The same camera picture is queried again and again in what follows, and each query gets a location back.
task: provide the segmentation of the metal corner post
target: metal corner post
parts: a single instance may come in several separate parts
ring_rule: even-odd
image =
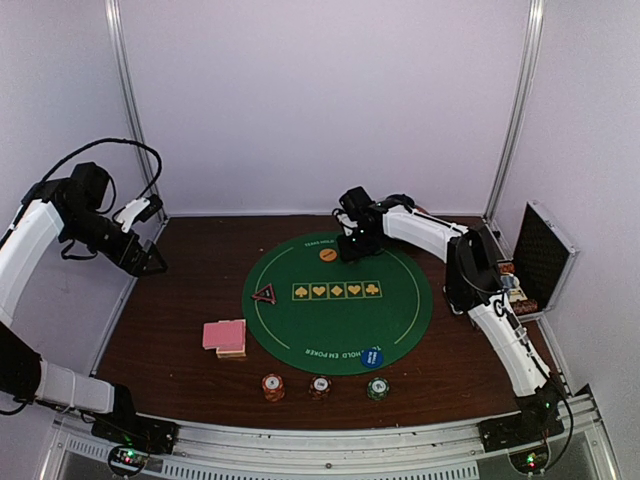
[[[122,20],[120,18],[120,1],[105,0],[105,8],[107,14],[107,26],[109,28],[109,36],[113,45],[113,53],[116,57],[118,65],[118,74],[120,76],[120,87],[122,89],[122,98],[127,113],[127,123],[129,125],[129,133],[131,137],[141,143],[146,143],[140,123],[140,115],[136,99],[133,94],[133,82],[131,81],[131,72],[129,70],[129,62],[127,60],[127,50],[125,48],[124,33],[122,30]],[[136,155],[142,171],[142,177],[148,183],[153,178],[153,169],[146,151],[136,148]],[[151,193],[159,195],[156,185],[151,187]],[[158,212],[158,220],[165,222],[167,214],[164,209]]]
[[[540,51],[540,41],[542,38],[542,24],[544,20],[545,0],[530,0],[529,23],[524,39],[522,51],[522,62],[520,64],[520,76],[516,88],[516,96],[511,110],[511,119],[507,135],[502,147],[502,155],[498,165],[498,171],[491,189],[491,196],[484,212],[485,219],[491,223],[495,219],[498,202],[504,190],[505,181],[516,150],[518,136],[524,119],[524,110],[527,98],[531,91],[533,76],[535,74],[538,53]]]

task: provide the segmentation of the poker chip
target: poker chip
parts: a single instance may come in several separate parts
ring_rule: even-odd
[[[367,368],[378,368],[384,361],[384,355],[380,350],[370,348],[362,352],[360,355],[360,361]]]
[[[280,375],[270,373],[262,379],[262,390],[264,391],[264,398],[269,402],[277,402],[284,398],[284,382]]]
[[[309,384],[309,395],[314,400],[322,400],[327,398],[331,393],[331,380],[327,377],[317,376],[311,379]]]
[[[367,396],[371,400],[383,400],[389,395],[389,382],[382,377],[376,377],[367,385]]]

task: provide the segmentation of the blue button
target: blue button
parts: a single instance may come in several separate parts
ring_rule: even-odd
[[[360,361],[367,368],[378,368],[384,361],[384,356],[380,350],[370,348],[362,352],[360,355]]]

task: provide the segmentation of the metal base plate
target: metal base plate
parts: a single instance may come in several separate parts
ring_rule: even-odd
[[[530,436],[521,433],[520,414],[508,417],[490,418],[478,424],[480,439],[485,452],[494,452],[505,448],[514,448],[527,443],[534,443],[543,440],[542,433],[535,433]],[[547,437],[560,435],[564,432],[561,420],[549,421]]]
[[[173,422],[140,416],[136,417],[135,435],[102,421],[96,421],[91,428],[91,435],[94,437],[152,454],[171,454],[177,433],[178,425]]]

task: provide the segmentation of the ventilation grille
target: ventilation grille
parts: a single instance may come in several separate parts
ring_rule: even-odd
[[[104,460],[105,462],[107,461],[107,455],[109,455],[107,447],[73,437],[69,439],[67,450],[96,460]]]
[[[67,451],[106,462],[110,447],[88,439],[71,436]],[[154,466],[147,465],[144,474],[167,480],[320,480],[327,475],[260,475],[250,472],[230,471],[204,465],[192,465],[188,460],[155,457]],[[331,475],[336,480],[479,480],[476,462],[464,462],[453,466],[421,469],[400,475]]]
[[[199,465],[185,466],[184,464],[165,461],[162,469],[162,477],[171,480],[293,480],[302,476],[296,475],[274,475],[263,476],[242,473],[221,473],[219,469],[202,467]],[[304,478],[311,478],[310,475],[304,475]],[[478,467],[475,462],[466,462],[464,464],[430,468],[421,470],[417,473],[395,476],[366,476],[361,475],[345,475],[335,478],[349,478],[353,480],[479,480]]]

